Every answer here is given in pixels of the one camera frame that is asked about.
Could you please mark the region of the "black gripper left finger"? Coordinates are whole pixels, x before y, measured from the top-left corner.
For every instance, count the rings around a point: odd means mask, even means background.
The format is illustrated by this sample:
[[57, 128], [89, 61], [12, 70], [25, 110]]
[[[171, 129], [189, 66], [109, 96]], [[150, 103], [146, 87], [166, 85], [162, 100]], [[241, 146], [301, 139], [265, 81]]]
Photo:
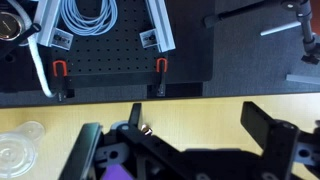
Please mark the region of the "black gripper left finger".
[[99, 123], [82, 126], [58, 180], [98, 180], [94, 155], [101, 135]]

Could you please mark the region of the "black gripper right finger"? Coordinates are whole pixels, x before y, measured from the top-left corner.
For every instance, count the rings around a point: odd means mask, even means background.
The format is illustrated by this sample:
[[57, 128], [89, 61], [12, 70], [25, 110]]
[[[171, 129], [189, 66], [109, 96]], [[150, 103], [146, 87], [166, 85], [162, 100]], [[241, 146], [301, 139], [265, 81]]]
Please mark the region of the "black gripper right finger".
[[241, 124], [262, 148], [259, 169], [262, 178], [289, 180], [297, 149], [298, 128], [273, 119], [253, 102], [244, 102]]

